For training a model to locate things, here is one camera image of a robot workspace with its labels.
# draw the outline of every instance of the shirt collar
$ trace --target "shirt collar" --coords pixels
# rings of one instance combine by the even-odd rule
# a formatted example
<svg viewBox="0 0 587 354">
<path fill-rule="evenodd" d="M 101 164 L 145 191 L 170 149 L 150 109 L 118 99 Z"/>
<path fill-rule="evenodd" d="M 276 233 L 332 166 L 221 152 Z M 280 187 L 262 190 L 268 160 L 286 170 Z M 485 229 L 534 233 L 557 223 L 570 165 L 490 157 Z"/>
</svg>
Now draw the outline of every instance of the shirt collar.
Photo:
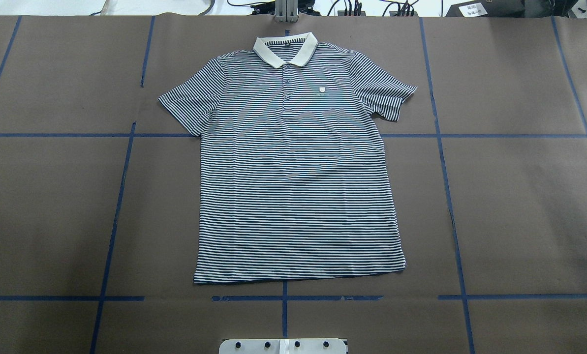
<svg viewBox="0 0 587 354">
<path fill-rule="evenodd" d="M 315 53 L 315 48 L 318 44 L 317 39 L 311 32 L 296 34 L 295 36 L 256 38 L 253 49 L 264 62 L 277 69 L 287 62 L 276 56 L 276 54 L 274 54 L 274 52 L 272 52 L 265 43 L 275 41 L 287 43 L 293 42 L 300 38 L 304 38 L 304 44 L 296 56 L 288 63 L 297 66 L 304 66 L 309 62 L 309 60 L 311 60 L 311 57 L 313 56 L 313 53 Z"/>
</svg>

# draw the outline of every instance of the shirt placket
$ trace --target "shirt placket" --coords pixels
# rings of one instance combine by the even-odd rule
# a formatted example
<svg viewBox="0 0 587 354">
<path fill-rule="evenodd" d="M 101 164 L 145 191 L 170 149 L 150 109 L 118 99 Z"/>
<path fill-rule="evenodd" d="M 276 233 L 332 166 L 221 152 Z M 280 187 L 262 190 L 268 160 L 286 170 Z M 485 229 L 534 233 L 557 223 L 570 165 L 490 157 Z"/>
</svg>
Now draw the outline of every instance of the shirt placket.
<svg viewBox="0 0 587 354">
<path fill-rule="evenodd" d="M 291 64 L 284 63 L 282 66 L 282 100 L 284 103 L 291 101 L 291 95 L 293 94 L 291 90 L 291 72 Z"/>
</svg>

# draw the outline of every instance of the label sticker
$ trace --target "label sticker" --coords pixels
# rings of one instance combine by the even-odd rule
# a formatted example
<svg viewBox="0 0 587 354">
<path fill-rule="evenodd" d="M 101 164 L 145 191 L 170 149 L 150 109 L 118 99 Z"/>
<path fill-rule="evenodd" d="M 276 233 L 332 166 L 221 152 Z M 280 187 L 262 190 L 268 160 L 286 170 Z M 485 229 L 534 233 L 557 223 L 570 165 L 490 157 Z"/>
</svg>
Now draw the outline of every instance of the label sticker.
<svg viewBox="0 0 587 354">
<path fill-rule="evenodd" d="M 464 17 L 476 17 L 488 14 L 486 12 L 486 9 L 484 9 L 484 5 L 482 5 L 482 3 L 480 2 L 476 4 L 460 6 L 458 8 L 460 9 Z"/>
</svg>

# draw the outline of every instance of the polo shirt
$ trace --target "polo shirt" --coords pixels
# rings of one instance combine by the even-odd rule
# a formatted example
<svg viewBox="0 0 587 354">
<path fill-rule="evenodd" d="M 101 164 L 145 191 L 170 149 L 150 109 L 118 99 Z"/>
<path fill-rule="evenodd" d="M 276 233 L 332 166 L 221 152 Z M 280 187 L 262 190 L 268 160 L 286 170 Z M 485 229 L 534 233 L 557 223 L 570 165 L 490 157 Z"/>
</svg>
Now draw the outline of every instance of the polo shirt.
<svg viewBox="0 0 587 354">
<path fill-rule="evenodd" d="M 195 283 L 372 275 L 406 262 L 377 112 L 416 87 L 313 33 L 257 38 L 158 100 L 201 137 Z"/>
</svg>

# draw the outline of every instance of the cable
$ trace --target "cable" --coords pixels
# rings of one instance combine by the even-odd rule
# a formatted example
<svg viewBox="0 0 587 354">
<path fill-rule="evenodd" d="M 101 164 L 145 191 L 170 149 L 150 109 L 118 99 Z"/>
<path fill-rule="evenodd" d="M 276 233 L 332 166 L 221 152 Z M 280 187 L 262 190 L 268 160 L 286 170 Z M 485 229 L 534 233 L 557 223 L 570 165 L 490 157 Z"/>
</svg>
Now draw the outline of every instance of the cable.
<svg viewBox="0 0 587 354">
<path fill-rule="evenodd" d="M 228 2 L 228 5 L 230 6 L 250 6 L 250 5 L 261 5 L 261 4 L 267 4 L 266 2 L 251 2 L 250 4 L 230 4 L 230 0 L 226 0 Z"/>
<path fill-rule="evenodd" d="M 381 15 L 381 17 L 385 16 L 385 13 L 387 12 L 387 9 L 390 8 L 390 6 L 397 4 L 399 5 L 399 10 L 401 9 L 401 3 L 400 2 L 396 2 L 396 1 L 385 1 L 385 2 L 389 2 L 390 4 L 385 8 L 385 11 L 383 11 L 383 14 Z"/>
<path fill-rule="evenodd" d="M 208 6 L 208 8 L 205 9 L 203 13 L 198 14 L 198 16 L 204 16 L 205 14 L 209 13 L 210 10 L 213 9 L 214 5 L 215 5 L 215 0 L 210 0 L 210 6 Z"/>
<path fill-rule="evenodd" d="M 331 9 L 329 10 L 329 12 L 328 12 L 328 13 L 326 13 L 326 16 L 330 16 L 330 15 L 331 15 L 332 9 L 334 9 L 334 8 L 335 8 L 335 5 L 337 5 L 337 3 L 338 3 L 339 1 L 341 1 L 341 0 L 337 0 L 337 1 L 335 1 L 335 2 L 332 4 L 332 6 L 331 6 Z"/>
</svg>

